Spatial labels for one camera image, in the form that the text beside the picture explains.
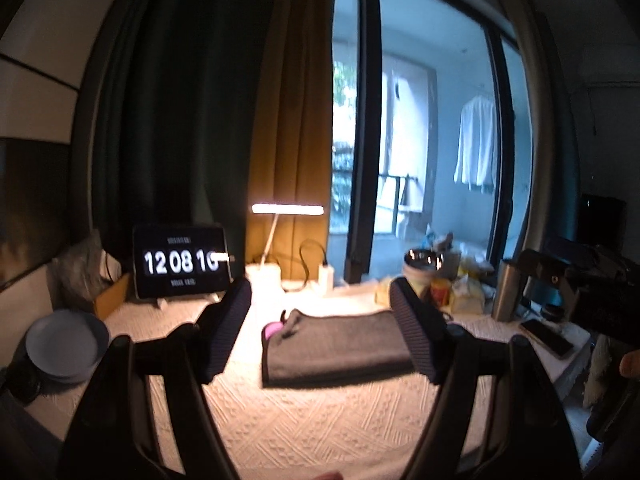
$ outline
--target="beige curtain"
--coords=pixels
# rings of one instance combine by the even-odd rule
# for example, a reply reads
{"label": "beige curtain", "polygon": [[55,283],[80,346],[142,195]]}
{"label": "beige curtain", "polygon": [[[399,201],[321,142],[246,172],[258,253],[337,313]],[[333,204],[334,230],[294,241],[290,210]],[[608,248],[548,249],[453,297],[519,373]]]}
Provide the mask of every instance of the beige curtain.
{"label": "beige curtain", "polygon": [[[249,174],[245,259],[262,253],[270,216],[254,203],[322,205],[321,217],[280,216],[271,253],[283,279],[302,279],[300,244],[311,238],[326,247],[332,168],[332,22],[334,0],[275,0],[267,34],[255,110]],[[322,253],[304,249],[312,278]]]}
{"label": "beige curtain", "polygon": [[530,0],[500,0],[513,25],[518,48],[524,63],[529,92],[529,107],[533,127],[533,164],[529,222],[524,248],[541,250],[546,219],[551,206],[553,168],[556,160],[556,127],[552,88],[545,52]]}

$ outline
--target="textured beige tablecloth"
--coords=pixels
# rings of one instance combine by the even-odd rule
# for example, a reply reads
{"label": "textured beige tablecloth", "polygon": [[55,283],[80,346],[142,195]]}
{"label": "textured beige tablecloth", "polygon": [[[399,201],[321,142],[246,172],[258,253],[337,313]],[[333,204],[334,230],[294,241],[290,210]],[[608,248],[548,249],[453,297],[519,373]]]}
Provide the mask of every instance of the textured beige tablecloth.
{"label": "textured beige tablecloth", "polygon": [[[106,321],[111,335],[134,340],[165,336],[183,322],[195,320],[202,301],[172,303],[165,310],[124,304]],[[254,302],[224,373],[204,386],[209,407],[225,446],[243,479],[305,479],[340,470],[345,478],[399,478],[424,428],[437,388],[411,374],[359,386],[318,390],[263,390],[260,384],[260,331],[282,310],[298,308],[312,316],[368,314],[379,310],[372,294],[320,300],[306,290],[279,294],[254,290]],[[477,336],[507,341],[518,331],[490,317],[458,320]],[[536,345],[552,380],[573,361],[560,362]],[[488,408],[489,379],[482,378],[466,437],[465,452],[481,442]],[[151,379],[152,399],[162,456],[182,471],[171,430],[162,380]],[[49,396],[71,418],[84,385]]]}

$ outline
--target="plate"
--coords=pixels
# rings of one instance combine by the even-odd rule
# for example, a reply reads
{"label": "plate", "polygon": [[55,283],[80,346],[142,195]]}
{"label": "plate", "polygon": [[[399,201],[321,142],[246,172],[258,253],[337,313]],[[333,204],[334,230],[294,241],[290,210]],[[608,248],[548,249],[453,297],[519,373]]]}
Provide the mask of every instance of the plate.
{"label": "plate", "polygon": [[97,317],[57,310],[31,325],[27,354],[49,378],[63,383],[88,379],[109,346],[109,330]]}

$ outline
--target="smartphone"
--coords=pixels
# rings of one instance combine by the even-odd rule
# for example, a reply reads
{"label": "smartphone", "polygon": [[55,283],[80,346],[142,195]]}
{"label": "smartphone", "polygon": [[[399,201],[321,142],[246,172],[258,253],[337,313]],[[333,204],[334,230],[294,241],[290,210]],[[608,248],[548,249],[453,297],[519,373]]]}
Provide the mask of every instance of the smartphone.
{"label": "smartphone", "polygon": [[520,328],[559,359],[564,359],[574,349],[574,345],[537,319],[529,319],[522,322]]}

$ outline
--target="sliding glass door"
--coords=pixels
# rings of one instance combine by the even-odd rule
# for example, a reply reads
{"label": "sliding glass door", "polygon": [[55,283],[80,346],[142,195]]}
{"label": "sliding glass door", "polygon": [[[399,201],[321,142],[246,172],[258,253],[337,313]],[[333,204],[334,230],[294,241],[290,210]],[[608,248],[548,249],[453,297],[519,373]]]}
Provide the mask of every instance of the sliding glass door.
{"label": "sliding glass door", "polygon": [[427,234],[452,233],[494,265],[513,255],[531,163],[518,60],[491,23],[443,0],[335,0],[328,258],[339,276],[399,274]]}

